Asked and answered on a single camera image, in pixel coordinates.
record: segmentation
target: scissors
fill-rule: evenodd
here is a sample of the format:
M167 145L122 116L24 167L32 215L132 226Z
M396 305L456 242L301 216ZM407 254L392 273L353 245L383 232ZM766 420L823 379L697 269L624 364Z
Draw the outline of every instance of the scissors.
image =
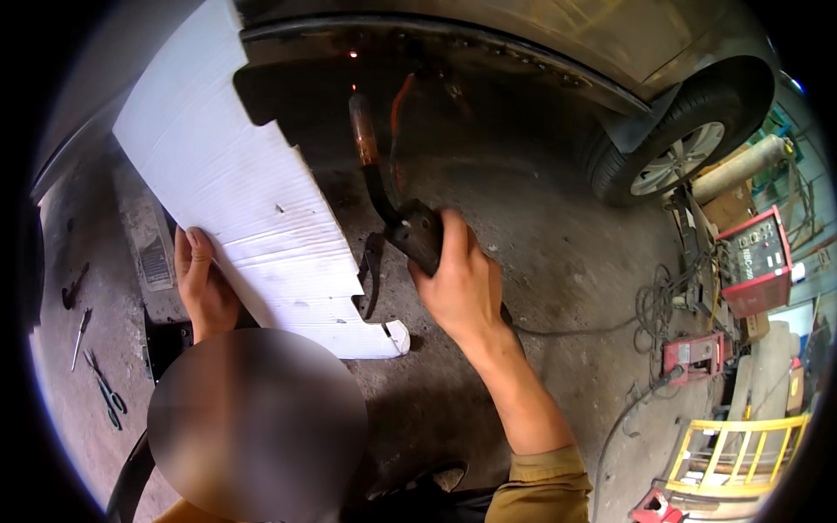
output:
M116 430L122 430L122 424L119 423L119 418L116 416L114 408L123 414L127 414L128 409L125 408L125 402L122 401L119 394L113 392L108 387L105 377L102 376L99 365L96 363L96 356L92 352L85 350L85 361L87 361L87 365L95 373L96 381L99 382L99 391L102 393L102 397L105 399L105 405L107 406L107 417L110 418L110 422Z

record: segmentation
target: welding gun nozzle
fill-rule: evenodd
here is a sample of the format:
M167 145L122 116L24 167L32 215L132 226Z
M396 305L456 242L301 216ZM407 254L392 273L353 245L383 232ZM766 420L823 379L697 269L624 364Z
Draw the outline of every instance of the welding gun nozzle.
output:
M372 120L369 118L369 103L366 97L358 92L349 99L349 116L352 119L352 132L355 135L361 167L377 165L379 156L375 131L372 130Z

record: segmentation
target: garage floor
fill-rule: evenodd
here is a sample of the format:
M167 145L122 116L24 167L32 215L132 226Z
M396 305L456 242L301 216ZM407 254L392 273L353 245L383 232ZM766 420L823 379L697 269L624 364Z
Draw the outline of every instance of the garage floor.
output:
M678 271L670 215L655 204L619 210L596 202L570 161L577 116L560 105L549 107L546 119L542 112L547 109L540 106L503 110L508 95L474 92L469 102L478 120L468 120L444 96L432 90L416 93L404 116L409 124L400 155L407 193L431 207L462 210L483 248L503 268L504 301L518 325L543 331L589 329L630 317L636 290L650 283L657 264ZM354 167L343 111L321 110L329 116L304 128L284 129L291 143L300 144L359 258L363 240L380 222ZM556 123L533 123L544 120ZM67 173L43 201L45 294L42 325L33 339L36 372L56 433L101 505L145 427L153 390L142 371L141 296L108 165ZM60 290L85 262L90 272L79 303L67 311ZM83 359L75 372L69 371L86 306L93 308L93 317L85 345L127 403L128 414L121 416L125 429L119 433L105 415ZM446 459L470 463L460 488L498 485L509 463L500 420L479 377L424 310L403 256L394 248L384 256L372 321L391 318L403 320L415 334L413 350L393 360L347 363L367 398L370 417L367 458L358 474L362 488L392 486ZM688 316L677 320L677 330L698 330ZM640 406L624 428L640 436L618 433L604 470L597 471L604 439L632 385L644 389L649 382L649 358L634 350L633 334L631 326L607 336L522 339L532 365L569 418L591 479L605 474L601 491L593 494L603 497L599 521L625 519L651 480L665 472L680 429L676 420L705 417L721 389L704 382L669 401ZM658 371L659 363L654 365ZM156 517L176 498L155 471L136 520Z

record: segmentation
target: styrofoam sheet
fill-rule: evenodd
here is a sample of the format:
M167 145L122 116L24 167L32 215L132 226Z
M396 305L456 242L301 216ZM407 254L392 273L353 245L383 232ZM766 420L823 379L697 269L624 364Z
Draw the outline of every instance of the styrofoam sheet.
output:
M254 126L233 86L247 64L238 15L207 0L137 82L113 132L162 205L203 229L216 261L264 327L295 332L341 358L409 350L401 321L364 322L346 237L299 151L275 124Z

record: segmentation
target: car wheel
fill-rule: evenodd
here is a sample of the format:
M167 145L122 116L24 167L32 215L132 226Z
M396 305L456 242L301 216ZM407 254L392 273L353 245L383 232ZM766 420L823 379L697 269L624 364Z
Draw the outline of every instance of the car wheel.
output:
M646 202L722 159L746 120L738 93L717 79L683 85L660 123L635 151L619 152L601 126L581 156L593 192L613 207Z

